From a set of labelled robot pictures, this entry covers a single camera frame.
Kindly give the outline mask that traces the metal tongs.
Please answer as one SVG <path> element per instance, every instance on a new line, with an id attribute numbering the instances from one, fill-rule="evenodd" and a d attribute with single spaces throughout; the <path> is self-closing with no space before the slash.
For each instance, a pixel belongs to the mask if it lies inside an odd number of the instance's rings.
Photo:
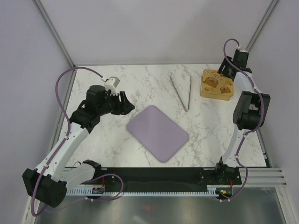
<path id="1" fill-rule="evenodd" d="M 192 92 L 192 76 L 189 76 L 189 89 L 188 89 L 188 101 L 187 104 L 185 104 L 185 100 L 183 99 L 182 93 L 179 91 L 179 89 L 176 86 L 176 83 L 173 79 L 173 75 L 169 75 L 170 83 L 183 107 L 183 110 L 185 112 L 188 112 L 190 110 L 190 102 L 191 102 L 191 92 Z"/>

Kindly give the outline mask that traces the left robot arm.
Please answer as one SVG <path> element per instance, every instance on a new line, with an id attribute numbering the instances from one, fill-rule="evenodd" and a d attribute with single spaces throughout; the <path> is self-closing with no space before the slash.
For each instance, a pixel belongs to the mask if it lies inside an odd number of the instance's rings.
<path id="1" fill-rule="evenodd" d="M 24 171 L 24 185 L 33 200 L 55 208 L 64 200 L 68 190 L 87 181 L 92 184 L 101 181 L 102 172 L 97 169 L 100 165 L 92 160 L 86 160 L 66 173 L 64 168 L 81 142 L 99 124 L 101 116 L 127 115 L 135 109 L 124 91 L 113 94 L 113 90 L 101 85 L 90 86 L 85 100 L 72 113 L 64 137 L 35 169 Z"/>

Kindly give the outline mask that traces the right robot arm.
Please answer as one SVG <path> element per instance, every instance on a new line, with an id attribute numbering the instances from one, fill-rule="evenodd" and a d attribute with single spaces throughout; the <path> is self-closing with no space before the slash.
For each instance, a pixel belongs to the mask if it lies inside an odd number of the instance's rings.
<path id="1" fill-rule="evenodd" d="M 218 73 L 231 78 L 242 92 L 233 112 L 234 132 L 229 146 L 215 166 L 214 180 L 219 184 L 241 184 L 239 168 L 245 146 L 252 133 L 265 121 L 271 97 L 261 93 L 247 68 L 249 53 L 236 48 L 234 56 L 225 56 Z"/>

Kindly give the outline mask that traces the yellow bear box lid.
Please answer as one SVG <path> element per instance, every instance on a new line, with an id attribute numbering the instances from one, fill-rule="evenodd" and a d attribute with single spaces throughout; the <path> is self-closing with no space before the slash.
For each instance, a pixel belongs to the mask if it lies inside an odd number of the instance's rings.
<path id="1" fill-rule="evenodd" d="M 217 70 L 203 70 L 200 87 L 201 97 L 229 101 L 233 94 L 234 83 L 231 78 L 219 74 Z"/>

